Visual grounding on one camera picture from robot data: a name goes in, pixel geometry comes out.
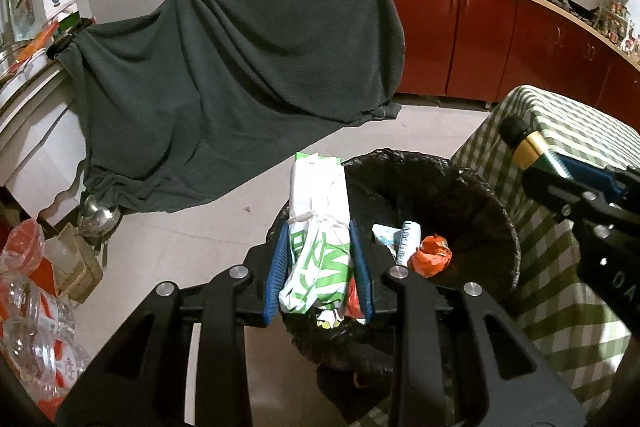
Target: tile floor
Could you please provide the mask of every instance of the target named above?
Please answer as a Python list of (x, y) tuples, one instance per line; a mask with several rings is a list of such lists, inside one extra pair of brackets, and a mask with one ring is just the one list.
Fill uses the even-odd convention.
[[(449, 158), (487, 117), (480, 107), (434, 107), (410, 101), (413, 105), (405, 103), (395, 121), (344, 128), (306, 152), (347, 159), (391, 147)], [(156, 283), (172, 280), (181, 287), (204, 283), (241, 263), (248, 248), (263, 243), (289, 198), (290, 168), (289, 159), (213, 203), (173, 214), (124, 217), (110, 241), (104, 279), (76, 310), (78, 341), (93, 356)], [(256, 427), (345, 425), (318, 391), (315, 366), (291, 345), (281, 321), (265, 330), (248, 329), (245, 338)], [(190, 375), (185, 420), (193, 424), (194, 371)]]

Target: dark green cloth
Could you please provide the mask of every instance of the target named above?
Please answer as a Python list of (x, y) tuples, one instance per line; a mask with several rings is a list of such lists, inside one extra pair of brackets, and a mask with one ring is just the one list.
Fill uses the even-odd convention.
[(87, 190), (143, 212), (215, 200), (366, 121), (403, 59), (392, 0), (166, 0), (89, 27), (59, 56)]

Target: metal screw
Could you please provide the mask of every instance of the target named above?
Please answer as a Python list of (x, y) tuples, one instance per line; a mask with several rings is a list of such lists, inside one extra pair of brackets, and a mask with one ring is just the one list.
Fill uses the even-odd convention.
[(244, 279), (247, 275), (249, 275), (249, 269), (246, 266), (242, 266), (241, 264), (232, 266), (229, 270), (229, 275), (234, 279)]
[(156, 286), (156, 293), (161, 297), (168, 297), (175, 290), (175, 285), (172, 282), (161, 282)]
[(596, 225), (595, 227), (593, 227), (593, 233), (599, 239), (606, 239), (607, 237), (609, 237), (609, 235), (611, 235), (609, 229), (604, 225)]
[(464, 286), (465, 293), (472, 297), (478, 297), (482, 293), (482, 286), (477, 282), (468, 282)]
[(404, 266), (396, 265), (389, 268), (389, 275), (394, 279), (404, 279), (409, 275), (409, 270)]

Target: green checkered tablecloth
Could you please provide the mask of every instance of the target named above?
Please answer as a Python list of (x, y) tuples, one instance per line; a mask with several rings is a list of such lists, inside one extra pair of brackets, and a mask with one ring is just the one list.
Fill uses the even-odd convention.
[[(556, 223), (548, 210), (525, 196), (521, 172), (498, 133), (499, 123), (509, 114), (522, 116), (564, 155), (599, 167), (640, 166), (640, 135), (592, 107), (520, 86), (452, 158), (460, 166), (475, 169), (494, 187), (514, 222), (522, 266), (510, 311), (590, 415), (609, 396), (629, 331), (578, 279), (580, 251), (571, 222)], [(386, 426), (389, 404), (389, 399), (384, 400), (353, 426)]]

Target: metal bowl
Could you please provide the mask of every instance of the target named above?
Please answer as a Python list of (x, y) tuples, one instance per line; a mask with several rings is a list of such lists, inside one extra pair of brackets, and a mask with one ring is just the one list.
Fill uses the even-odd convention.
[(120, 209), (111, 210), (94, 196), (87, 196), (80, 206), (78, 230), (84, 237), (102, 237), (114, 229), (120, 220)]

